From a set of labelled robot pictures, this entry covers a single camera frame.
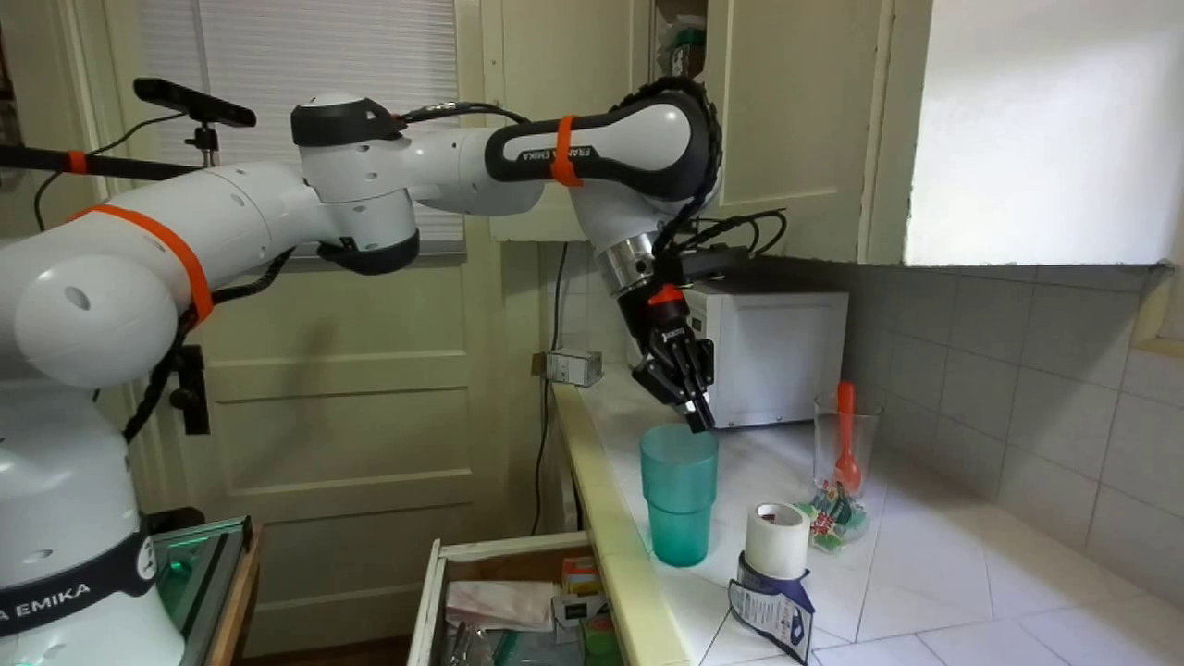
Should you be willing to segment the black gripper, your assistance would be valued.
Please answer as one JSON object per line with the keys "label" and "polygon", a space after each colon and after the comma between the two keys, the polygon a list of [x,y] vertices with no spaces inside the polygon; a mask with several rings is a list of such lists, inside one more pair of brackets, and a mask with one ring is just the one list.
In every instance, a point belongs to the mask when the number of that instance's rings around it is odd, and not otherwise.
{"label": "black gripper", "polygon": [[683,405],[693,432],[711,432],[713,342],[693,326],[680,259],[655,252],[646,231],[624,235],[609,247],[609,292],[639,351],[633,378],[658,404]]}

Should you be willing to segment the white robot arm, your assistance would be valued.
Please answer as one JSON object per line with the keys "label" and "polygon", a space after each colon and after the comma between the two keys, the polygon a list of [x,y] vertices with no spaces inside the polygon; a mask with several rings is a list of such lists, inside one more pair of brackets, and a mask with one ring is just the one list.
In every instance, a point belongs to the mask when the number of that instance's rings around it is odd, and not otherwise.
{"label": "white robot arm", "polygon": [[537,122],[325,93],[294,111],[294,143],[295,166],[163,162],[0,247],[0,666],[183,666],[127,435],[91,397],[157,374],[246,272],[302,244],[391,272],[420,256],[422,206],[521,215],[560,182],[637,339],[633,378],[713,426],[713,342],[690,320],[679,247],[722,162],[697,80]]}

